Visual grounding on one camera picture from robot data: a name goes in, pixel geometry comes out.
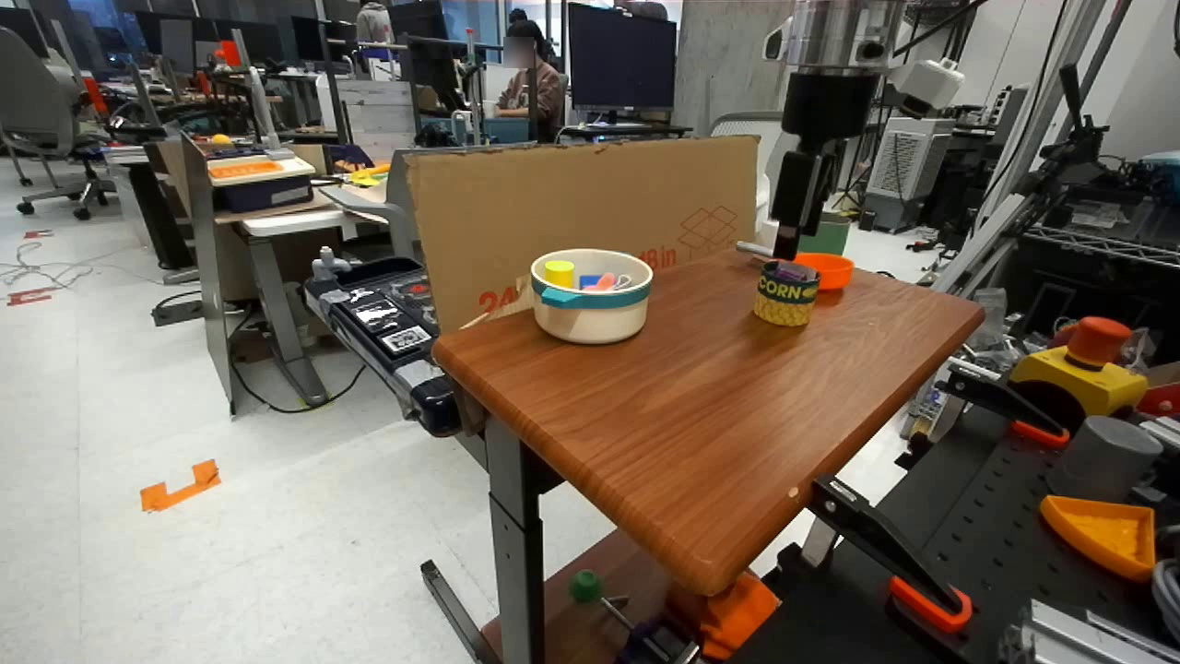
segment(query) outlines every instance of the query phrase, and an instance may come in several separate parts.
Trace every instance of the orange block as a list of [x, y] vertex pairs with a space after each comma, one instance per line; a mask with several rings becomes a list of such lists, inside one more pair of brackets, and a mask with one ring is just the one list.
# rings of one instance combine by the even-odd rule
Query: orange block
[[138, 505], [142, 505], [142, 513], [161, 513], [161, 508], [173, 508], [173, 505], [179, 505], [216, 482], [222, 482], [216, 460], [199, 460], [199, 463], [193, 463], [189, 487], [170, 490], [165, 482], [149, 482], [138, 490]]
[[1046, 495], [1041, 516], [1086, 561], [1128, 583], [1151, 583], [1155, 508]]
[[699, 634], [709, 660], [730, 660], [776, 610], [776, 593], [739, 570], [722, 596], [676, 596], [683, 620]]

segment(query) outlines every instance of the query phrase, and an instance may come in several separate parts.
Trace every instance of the wooden table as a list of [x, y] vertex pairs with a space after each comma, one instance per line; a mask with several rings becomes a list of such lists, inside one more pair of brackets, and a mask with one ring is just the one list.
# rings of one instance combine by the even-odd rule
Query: wooden table
[[980, 320], [962, 299], [854, 272], [790, 333], [749, 315], [752, 290], [752, 262], [684, 265], [655, 275], [630, 342], [555, 342], [531, 315], [435, 342], [490, 415], [500, 660], [545, 652], [545, 468], [716, 596]]

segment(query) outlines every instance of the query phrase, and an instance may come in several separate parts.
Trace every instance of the orange tape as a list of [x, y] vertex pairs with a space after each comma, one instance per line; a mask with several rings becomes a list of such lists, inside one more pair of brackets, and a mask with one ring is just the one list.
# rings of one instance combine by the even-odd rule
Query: orange tape
[[161, 513], [161, 508], [173, 508], [173, 505], [179, 505], [216, 482], [222, 482], [216, 460], [199, 460], [199, 463], [193, 463], [189, 487], [170, 490], [165, 482], [149, 482], [138, 490], [138, 505], [142, 505], [142, 513]]

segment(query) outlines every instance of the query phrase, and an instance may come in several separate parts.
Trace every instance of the red object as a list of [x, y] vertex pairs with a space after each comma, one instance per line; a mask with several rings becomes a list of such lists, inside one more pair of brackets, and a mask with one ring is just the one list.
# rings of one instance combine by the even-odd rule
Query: red object
[[946, 612], [941, 604], [932, 604], [923, 589], [915, 589], [899, 577], [889, 578], [889, 596], [896, 604], [902, 604], [907, 612], [915, 612], [915, 620], [923, 620], [926, 627], [932, 627], [932, 632], [946, 634], [946, 637], [957, 637], [964, 632], [964, 625], [973, 620], [973, 602], [957, 585], [955, 585], [957, 612]]
[[1036, 425], [1027, 425], [1027, 420], [1011, 420], [1006, 431], [1011, 431], [1014, 438], [1023, 438], [1023, 443], [1046, 445], [1046, 449], [1070, 445], [1070, 431], [1046, 431], [1046, 428], [1036, 428]]
[[709, 660], [732, 660], [732, 652], [774, 616], [776, 593], [752, 570], [739, 570], [722, 596], [683, 602], [690, 625], [695, 625]]
[[201, 71], [193, 72], [193, 83], [194, 83], [201, 97], [212, 97], [212, 81], [208, 81]]
[[28, 301], [46, 301], [52, 289], [33, 289], [33, 290], [7, 290], [7, 305], [28, 305]]
[[1114, 318], [1081, 318], [1078, 329], [1070, 329], [1070, 356], [1078, 364], [1105, 364], [1119, 356], [1119, 342], [1130, 340], [1130, 329]]
[[1177, 415], [1180, 414], [1180, 385], [1151, 387], [1140, 400], [1140, 414], [1148, 414], [1148, 415]]
[[801, 252], [794, 262], [819, 272], [819, 290], [845, 290], [854, 272], [845, 256]]
[[100, 83], [97, 76], [82, 76], [82, 90], [83, 90], [88, 108], [90, 108], [100, 118], [111, 118], [102, 83]]
[[216, 40], [212, 58], [226, 61], [226, 66], [231, 66], [231, 71], [242, 66], [242, 58], [238, 58], [238, 50], [237, 50], [231, 40]]

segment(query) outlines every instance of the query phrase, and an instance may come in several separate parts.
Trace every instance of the table top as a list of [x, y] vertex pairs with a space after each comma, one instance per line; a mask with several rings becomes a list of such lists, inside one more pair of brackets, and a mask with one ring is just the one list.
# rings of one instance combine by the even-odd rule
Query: table top
[[384, 188], [387, 188], [387, 186], [381, 186], [381, 188], [325, 186], [322, 193], [325, 193], [331, 202], [338, 202], [338, 205], [361, 205], [361, 211], [367, 211], [367, 205], [387, 205], [387, 202], [384, 202]]
[[655, 275], [614, 348], [531, 315], [435, 342], [437, 364], [684, 589], [722, 593], [980, 320], [973, 301], [854, 272], [805, 333], [749, 315], [755, 262]]
[[142, 166], [147, 150], [142, 150], [142, 143], [106, 143], [102, 162], [106, 166]]
[[291, 205], [260, 205], [260, 211], [216, 211], [212, 215], [212, 226], [238, 226], [238, 222], [283, 222], [283, 216], [295, 216], [295, 215], [318, 215], [318, 211], [336, 211], [336, 202], [322, 193], [314, 193], [306, 202], [291, 202]]

